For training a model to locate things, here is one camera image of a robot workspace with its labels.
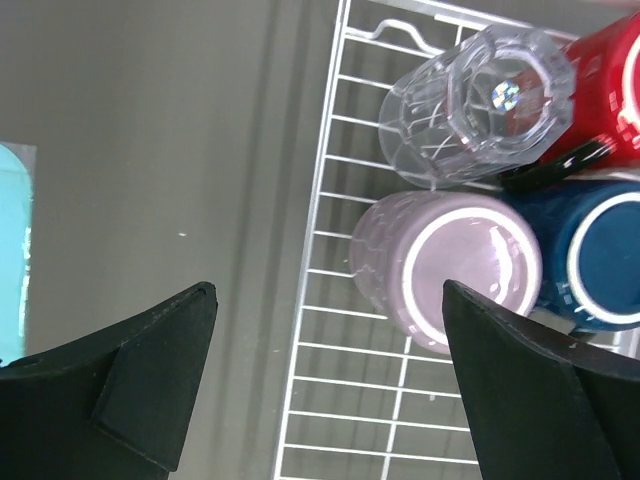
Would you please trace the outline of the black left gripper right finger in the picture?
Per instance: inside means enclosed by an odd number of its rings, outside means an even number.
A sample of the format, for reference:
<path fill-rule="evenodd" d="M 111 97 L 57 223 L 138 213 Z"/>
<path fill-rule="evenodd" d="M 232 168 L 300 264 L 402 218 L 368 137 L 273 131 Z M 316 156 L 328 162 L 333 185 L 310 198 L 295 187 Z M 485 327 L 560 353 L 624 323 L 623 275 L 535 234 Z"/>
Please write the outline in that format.
<path fill-rule="evenodd" d="M 485 479 L 636 479 L 639 362 L 443 286 L 455 375 Z"/>

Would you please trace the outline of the teal shirt folding board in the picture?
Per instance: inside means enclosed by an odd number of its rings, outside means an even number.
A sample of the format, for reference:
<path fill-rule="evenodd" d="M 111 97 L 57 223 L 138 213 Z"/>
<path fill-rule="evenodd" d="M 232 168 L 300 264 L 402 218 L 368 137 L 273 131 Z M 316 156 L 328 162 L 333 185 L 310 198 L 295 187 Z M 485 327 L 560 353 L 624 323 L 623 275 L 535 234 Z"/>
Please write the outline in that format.
<path fill-rule="evenodd" d="M 1 364 L 26 349 L 30 283 L 32 204 L 31 146 L 1 145 Z"/>

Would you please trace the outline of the dark blue mug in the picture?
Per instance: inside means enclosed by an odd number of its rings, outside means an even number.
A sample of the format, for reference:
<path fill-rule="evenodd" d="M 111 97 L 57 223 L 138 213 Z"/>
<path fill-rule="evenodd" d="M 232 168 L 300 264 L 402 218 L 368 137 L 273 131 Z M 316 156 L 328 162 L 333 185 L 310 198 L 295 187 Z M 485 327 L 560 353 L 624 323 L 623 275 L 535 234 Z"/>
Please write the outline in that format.
<path fill-rule="evenodd" d="M 543 273 L 537 306 L 583 331 L 639 326 L 639 184 L 565 181 L 500 199 L 528 222 Z"/>

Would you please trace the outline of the red ceramic mug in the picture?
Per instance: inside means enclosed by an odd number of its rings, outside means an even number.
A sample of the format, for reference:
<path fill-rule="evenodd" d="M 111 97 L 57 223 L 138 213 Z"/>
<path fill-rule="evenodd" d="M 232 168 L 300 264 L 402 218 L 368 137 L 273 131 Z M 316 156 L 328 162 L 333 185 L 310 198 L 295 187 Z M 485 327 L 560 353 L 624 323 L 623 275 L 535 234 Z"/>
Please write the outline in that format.
<path fill-rule="evenodd" d="M 639 167 L 639 13 L 564 47 L 576 71 L 573 122 L 536 162 L 499 176 L 526 193 L 589 170 Z"/>

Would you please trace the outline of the lilac ceramic mug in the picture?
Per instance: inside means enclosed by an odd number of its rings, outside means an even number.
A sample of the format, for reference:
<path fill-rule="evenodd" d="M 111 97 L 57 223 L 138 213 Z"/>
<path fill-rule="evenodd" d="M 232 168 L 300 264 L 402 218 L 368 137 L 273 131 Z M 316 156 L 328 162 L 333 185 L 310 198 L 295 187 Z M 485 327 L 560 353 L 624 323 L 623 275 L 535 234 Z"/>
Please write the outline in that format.
<path fill-rule="evenodd" d="M 372 205 L 349 247 L 354 282 L 419 346 L 448 354 L 443 285 L 458 281 L 526 316 L 542 281 L 538 241 L 505 202 L 481 194 L 406 191 Z"/>

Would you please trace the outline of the clear glass cup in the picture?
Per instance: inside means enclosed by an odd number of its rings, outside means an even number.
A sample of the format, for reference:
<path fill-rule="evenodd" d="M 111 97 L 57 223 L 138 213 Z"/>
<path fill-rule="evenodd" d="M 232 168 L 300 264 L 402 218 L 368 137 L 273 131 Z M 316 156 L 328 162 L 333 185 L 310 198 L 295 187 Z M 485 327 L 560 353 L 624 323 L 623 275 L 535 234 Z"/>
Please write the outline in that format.
<path fill-rule="evenodd" d="M 400 78 L 379 113 L 389 165 L 422 188 L 532 164 L 573 122 L 576 70 L 539 29 L 490 25 Z"/>

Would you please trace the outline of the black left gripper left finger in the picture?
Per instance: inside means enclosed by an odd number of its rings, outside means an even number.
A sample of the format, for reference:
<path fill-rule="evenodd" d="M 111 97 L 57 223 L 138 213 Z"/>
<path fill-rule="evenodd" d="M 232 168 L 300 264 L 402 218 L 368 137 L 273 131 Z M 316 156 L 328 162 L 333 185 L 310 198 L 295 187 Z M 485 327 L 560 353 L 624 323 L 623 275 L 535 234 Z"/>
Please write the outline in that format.
<path fill-rule="evenodd" d="M 199 282 L 1 369 L 4 479 L 166 479 L 178 468 L 216 321 Z"/>

